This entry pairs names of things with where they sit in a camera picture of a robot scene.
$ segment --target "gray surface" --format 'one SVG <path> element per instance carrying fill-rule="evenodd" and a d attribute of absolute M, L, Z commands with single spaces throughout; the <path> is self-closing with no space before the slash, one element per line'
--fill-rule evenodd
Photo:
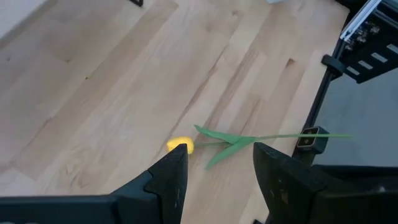
<path fill-rule="evenodd" d="M 360 85 L 334 80 L 315 124 L 353 137 L 329 139 L 314 164 L 398 166 L 398 69 Z"/>

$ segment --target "green leaf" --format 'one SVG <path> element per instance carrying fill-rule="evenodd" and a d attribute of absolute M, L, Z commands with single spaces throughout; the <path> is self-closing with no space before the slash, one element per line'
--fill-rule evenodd
<path fill-rule="evenodd" d="M 217 162 L 222 161 L 223 159 L 226 159 L 230 155 L 234 154 L 235 152 L 238 152 L 240 149 L 244 148 L 250 143 L 253 143 L 256 140 L 254 137 L 245 137 L 241 138 L 240 141 L 236 142 L 230 147 L 227 147 L 226 149 L 222 150 L 219 152 L 217 155 L 215 155 L 210 162 L 207 164 L 206 169 L 210 169 L 212 166 L 214 166 Z"/>
<path fill-rule="evenodd" d="M 250 138 L 250 137 L 238 136 L 238 135 L 234 135 L 234 134 L 220 133 L 217 131 L 210 131 L 209 129 L 200 127 L 198 125 L 194 125 L 194 126 L 199 131 L 199 133 L 204 134 L 205 136 L 208 136 L 211 138 L 217 138 L 217 139 L 224 140 L 230 144 L 235 144 L 242 138 Z"/>

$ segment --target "green stem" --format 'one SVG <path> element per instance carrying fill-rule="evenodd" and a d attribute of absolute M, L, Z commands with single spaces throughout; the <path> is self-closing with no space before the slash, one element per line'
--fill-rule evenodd
<path fill-rule="evenodd" d="M 274 138 L 299 138 L 299 137 L 310 137 L 310 138 L 347 138 L 351 137 L 347 134 L 275 134 L 271 136 L 261 136 L 256 137 L 258 140 L 274 139 Z M 205 146 L 224 146 L 228 145 L 228 142 L 204 142 L 195 143 L 195 147 L 205 147 Z"/>
<path fill-rule="evenodd" d="M 205 142 L 205 143 L 195 143 L 195 147 L 205 147 L 205 146 L 224 146 L 229 144 L 228 142 Z"/>
<path fill-rule="evenodd" d="M 300 138 L 300 137 L 310 137 L 310 138 L 347 138 L 351 137 L 347 134 L 276 134 L 272 136 L 262 136 L 257 137 L 256 140 L 265 140 L 273 138 Z"/>

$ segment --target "flower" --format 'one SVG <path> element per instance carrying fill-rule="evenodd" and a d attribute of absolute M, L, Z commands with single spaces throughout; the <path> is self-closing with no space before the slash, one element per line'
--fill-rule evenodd
<path fill-rule="evenodd" d="M 167 149 L 170 152 L 171 150 L 175 149 L 179 144 L 186 144 L 188 149 L 188 154 L 193 153 L 194 144 L 190 137 L 182 136 L 182 137 L 172 138 L 167 142 L 166 145 Z"/>

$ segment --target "yellow flower petal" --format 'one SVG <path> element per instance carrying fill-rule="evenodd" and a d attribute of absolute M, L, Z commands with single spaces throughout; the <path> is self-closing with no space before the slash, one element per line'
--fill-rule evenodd
<path fill-rule="evenodd" d="M 172 138 L 167 142 L 167 149 L 169 150 L 169 152 L 173 149 L 175 149 L 179 144 L 186 144 L 187 145 L 187 149 L 188 149 L 188 154 L 192 154 L 193 153 L 193 141 L 190 137 L 177 137 L 177 138 Z"/>

